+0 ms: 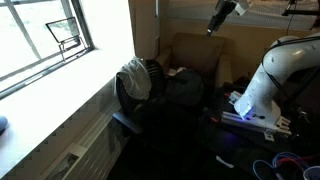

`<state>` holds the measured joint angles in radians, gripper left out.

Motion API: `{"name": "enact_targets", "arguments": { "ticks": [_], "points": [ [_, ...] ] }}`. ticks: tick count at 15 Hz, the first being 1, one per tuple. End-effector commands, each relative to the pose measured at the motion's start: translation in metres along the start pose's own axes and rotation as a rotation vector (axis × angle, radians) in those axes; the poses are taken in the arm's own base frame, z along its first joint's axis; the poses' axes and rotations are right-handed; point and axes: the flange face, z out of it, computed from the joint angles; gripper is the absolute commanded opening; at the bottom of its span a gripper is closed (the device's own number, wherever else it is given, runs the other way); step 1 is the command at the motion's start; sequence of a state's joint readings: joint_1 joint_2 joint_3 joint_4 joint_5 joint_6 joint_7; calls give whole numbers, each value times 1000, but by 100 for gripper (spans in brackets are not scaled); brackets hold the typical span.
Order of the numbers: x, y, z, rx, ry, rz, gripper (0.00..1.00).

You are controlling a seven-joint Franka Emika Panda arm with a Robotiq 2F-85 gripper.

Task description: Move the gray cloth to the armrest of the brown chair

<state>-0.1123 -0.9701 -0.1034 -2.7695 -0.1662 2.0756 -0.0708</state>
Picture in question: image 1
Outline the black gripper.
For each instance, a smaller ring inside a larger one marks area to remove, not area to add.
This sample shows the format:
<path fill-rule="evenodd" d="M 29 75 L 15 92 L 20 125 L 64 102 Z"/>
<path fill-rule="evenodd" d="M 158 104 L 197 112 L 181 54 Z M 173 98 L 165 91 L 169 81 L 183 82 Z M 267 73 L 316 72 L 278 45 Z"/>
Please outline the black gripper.
<path fill-rule="evenodd" d="M 235 7 L 236 3 L 233 0 L 218 0 L 215 7 L 216 14 L 212 16 L 207 27 L 208 36 L 219 29 L 226 17 L 235 9 Z"/>

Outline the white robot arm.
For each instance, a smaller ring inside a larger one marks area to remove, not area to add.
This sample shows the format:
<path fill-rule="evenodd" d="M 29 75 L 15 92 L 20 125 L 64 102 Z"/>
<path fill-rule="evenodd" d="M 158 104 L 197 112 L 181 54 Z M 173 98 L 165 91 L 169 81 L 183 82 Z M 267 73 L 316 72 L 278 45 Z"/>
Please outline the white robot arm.
<path fill-rule="evenodd" d="M 297 10 L 296 8 L 291 8 L 292 5 L 296 6 L 298 0 L 288 0 L 288 6 L 282 13 L 283 16 L 289 14 L 295 15 L 318 15 L 318 11 L 310 10 Z M 226 17 L 232 12 L 236 11 L 239 15 L 243 15 L 251 7 L 250 0 L 218 0 L 215 11 L 216 13 L 212 16 L 208 27 L 207 27 L 207 36 L 210 37 L 214 31 L 217 31 L 221 24 L 225 21 Z M 320 36 L 318 34 L 313 34 L 304 38 L 298 38 L 293 36 L 284 36 L 281 39 L 278 39 L 274 44 L 267 50 L 261 59 L 261 66 L 264 73 L 271 80 L 274 87 L 280 90 L 282 93 L 285 91 L 282 88 L 282 85 L 279 80 L 276 79 L 276 74 L 268 72 L 266 69 L 267 56 L 272 52 L 283 52 L 285 48 L 293 45 L 294 47 L 302 47 L 303 44 L 319 41 Z"/>

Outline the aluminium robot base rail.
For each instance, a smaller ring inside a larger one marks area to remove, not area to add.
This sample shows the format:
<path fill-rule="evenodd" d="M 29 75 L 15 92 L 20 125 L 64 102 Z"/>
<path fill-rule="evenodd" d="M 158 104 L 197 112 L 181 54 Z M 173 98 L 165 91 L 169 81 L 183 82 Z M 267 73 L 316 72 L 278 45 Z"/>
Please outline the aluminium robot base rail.
<path fill-rule="evenodd" d="M 223 111 L 221 122 L 224 124 L 241 127 L 247 130 L 261 132 L 267 141 L 274 141 L 274 136 L 279 135 L 288 138 L 292 132 L 289 128 L 291 121 L 281 115 L 279 106 L 271 101 L 272 110 L 269 114 L 254 113 L 252 108 L 241 113 Z"/>

